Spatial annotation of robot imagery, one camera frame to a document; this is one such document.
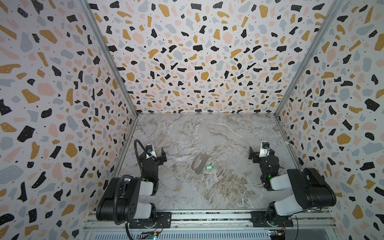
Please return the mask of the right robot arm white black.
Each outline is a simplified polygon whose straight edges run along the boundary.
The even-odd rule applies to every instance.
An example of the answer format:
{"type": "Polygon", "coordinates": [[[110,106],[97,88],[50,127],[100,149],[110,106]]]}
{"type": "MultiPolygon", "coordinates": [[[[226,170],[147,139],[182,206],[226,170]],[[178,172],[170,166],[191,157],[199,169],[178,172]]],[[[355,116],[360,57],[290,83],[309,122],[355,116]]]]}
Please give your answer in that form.
{"type": "Polygon", "coordinates": [[[285,199],[269,203],[264,214],[252,212],[254,225],[287,226],[294,214],[309,210],[321,211],[336,205],[336,194],[316,169],[288,169],[280,175],[279,169],[282,167],[279,158],[268,142],[262,142],[258,152],[249,148],[249,159],[259,165],[262,172],[260,179],[267,191],[293,191],[285,199]]]}

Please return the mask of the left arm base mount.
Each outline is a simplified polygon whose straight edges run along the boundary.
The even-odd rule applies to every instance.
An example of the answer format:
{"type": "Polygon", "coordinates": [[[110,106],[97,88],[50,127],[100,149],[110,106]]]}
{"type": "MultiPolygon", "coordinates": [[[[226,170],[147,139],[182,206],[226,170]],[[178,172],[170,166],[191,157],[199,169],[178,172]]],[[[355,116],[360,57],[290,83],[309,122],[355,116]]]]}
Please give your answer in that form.
{"type": "Polygon", "coordinates": [[[139,219],[130,222],[130,229],[169,229],[171,227],[172,212],[157,212],[148,219],[139,219]]]}

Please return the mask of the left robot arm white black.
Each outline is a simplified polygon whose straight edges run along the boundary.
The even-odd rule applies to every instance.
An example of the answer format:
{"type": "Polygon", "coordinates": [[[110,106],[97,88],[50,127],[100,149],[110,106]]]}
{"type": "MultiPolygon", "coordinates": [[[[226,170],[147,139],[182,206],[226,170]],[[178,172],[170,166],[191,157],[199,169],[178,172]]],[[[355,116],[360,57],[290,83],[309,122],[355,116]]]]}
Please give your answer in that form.
{"type": "Polygon", "coordinates": [[[124,175],[112,178],[101,202],[96,208],[99,221],[112,221],[116,225],[137,223],[140,227],[151,228],[158,223],[154,204],[140,203],[140,197],[154,196],[159,187],[159,166],[167,161],[164,149],[156,156],[152,145],[139,155],[142,176],[124,175]]]}

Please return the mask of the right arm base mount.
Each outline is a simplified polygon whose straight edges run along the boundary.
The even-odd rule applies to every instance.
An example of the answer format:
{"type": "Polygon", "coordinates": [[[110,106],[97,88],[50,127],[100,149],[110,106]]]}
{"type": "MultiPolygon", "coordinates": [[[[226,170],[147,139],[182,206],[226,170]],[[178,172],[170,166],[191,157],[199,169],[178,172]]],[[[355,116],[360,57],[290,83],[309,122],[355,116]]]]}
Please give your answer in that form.
{"type": "Polygon", "coordinates": [[[279,216],[268,211],[251,211],[251,222],[254,228],[282,228],[294,226],[291,217],[279,216]]]}

